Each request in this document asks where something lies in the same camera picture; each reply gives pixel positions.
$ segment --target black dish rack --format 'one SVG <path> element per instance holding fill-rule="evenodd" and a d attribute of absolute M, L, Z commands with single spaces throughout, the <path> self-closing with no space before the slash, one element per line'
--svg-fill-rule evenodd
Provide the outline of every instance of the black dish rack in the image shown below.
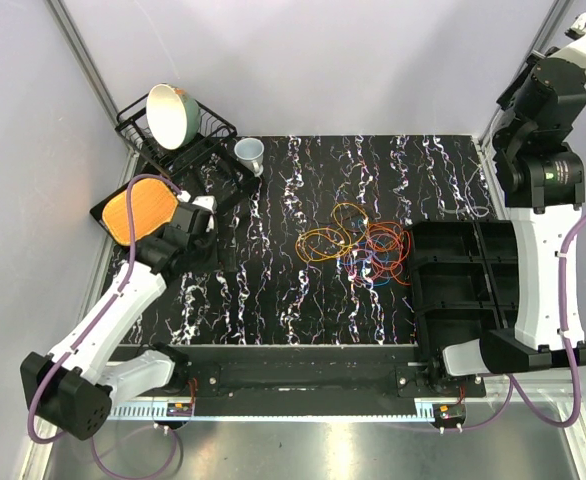
<path fill-rule="evenodd" d="M 177 150 L 166 150 L 157 143 L 148 128 L 144 103 L 147 97 L 148 94 L 140 97 L 119 112 L 115 127 L 124 142 L 139 153 L 141 161 L 136 173 L 158 173 L 182 185 L 188 180 L 189 193 L 196 196 L 207 193 L 201 169 L 207 163 L 212 164 L 219 175 L 228 180 L 229 187 L 225 190 L 230 190 L 224 197 L 216 195 L 218 215 L 224 215 L 243 197 L 250 196 L 259 188 L 259 178 L 236 161 L 228 150 L 231 141 L 237 137 L 233 124 L 198 102 L 201 116 L 197 135 Z"/>

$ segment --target black table surface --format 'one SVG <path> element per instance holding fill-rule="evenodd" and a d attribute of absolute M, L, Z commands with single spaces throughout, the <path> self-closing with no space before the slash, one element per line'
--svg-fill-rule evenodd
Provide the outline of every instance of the black table surface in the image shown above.
<path fill-rule="evenodd" d="M 185 273 L 122 344 L 402 344 L 415 341 L 411 289 L 360 287 L 337 260 L 306 264 L 301 232 L 336 203 L 364 205 L 405 227 L 425 219 L 494 217 L 469 136 L 264 137 L 259 191 L 218 218 L 236 273 Z M 205 171 L 207 188 L 216 187 Z M 180 179 L 174 179 L 184 188 Z M 125 259 L 113 249 L 104 288 Z"/>

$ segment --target metal floor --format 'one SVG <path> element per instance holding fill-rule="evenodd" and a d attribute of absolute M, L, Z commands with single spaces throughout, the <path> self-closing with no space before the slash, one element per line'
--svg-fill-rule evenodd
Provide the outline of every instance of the metal floor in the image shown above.
<path fill-rule="evenodd" d="M 491 414 L 469 406 L 467 424 Z M 107 467 L 140 477 L 166 459 L 170 439 L 142 426 L 107 422 L 96 435 Z M 563 431 L 512 404 L 495 424 L 461 435 L 410 433 L 391 424 L 192 422 L 179 432 L 180 450 L 165 475 L 192 480 L 386 480 L 578 478 Z M 48 480 L 106 477 L 92 462 L 88 442 L 66 437 L 53 447 Z"/>

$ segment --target green bowl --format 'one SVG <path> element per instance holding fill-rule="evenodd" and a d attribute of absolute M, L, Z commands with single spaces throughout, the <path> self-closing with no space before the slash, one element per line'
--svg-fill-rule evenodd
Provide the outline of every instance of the green bowl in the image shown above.
<path fill-rule="evenodd" d="M 157 143 L 167 150 L 175 150 L 197 135 L 200 106 L 181 88 L 160 83 L 146 98 L 146 118 Z"/>

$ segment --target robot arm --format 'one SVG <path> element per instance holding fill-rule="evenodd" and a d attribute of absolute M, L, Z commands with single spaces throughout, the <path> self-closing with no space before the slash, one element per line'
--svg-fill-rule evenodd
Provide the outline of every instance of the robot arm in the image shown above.
<path fill-rule="evenodd" d="M 170 220 L 137 240 L 134 263 L 122 266 L 82 322 L 48 355 L 32 352 L 21 365 L 29 406 L 47 373 L 58 369 L 42 387 L 36 414 L 80 440 L 93 436 L 119 403 L 154 388 L 171 394 L 188 388 L 188 356 L 166 345 L 107 366 L 124 335 L 171 280 L 185 271 L 218 268 L 215 199 L 189 202 L 187 192 L 170 199 Z"/>
<path fill-rule="evenodd" d="M 568 46 L 534 53 L 502 94 L 492 138 L 497 178 L 518 246 L 520 304 L 514 329 L 483 332 L 478 340 L 447 347 L 452 376 L 516 373 L 567 366 L 563 339 L 579 365 L 586 342 L 577 308 L 575 245 L 567 260 L 568 329 L 559 328 L 558 252 L 582 216 L 584 166 L 567 143 L 586 105 L 586 13 L 567 34 Z"/>

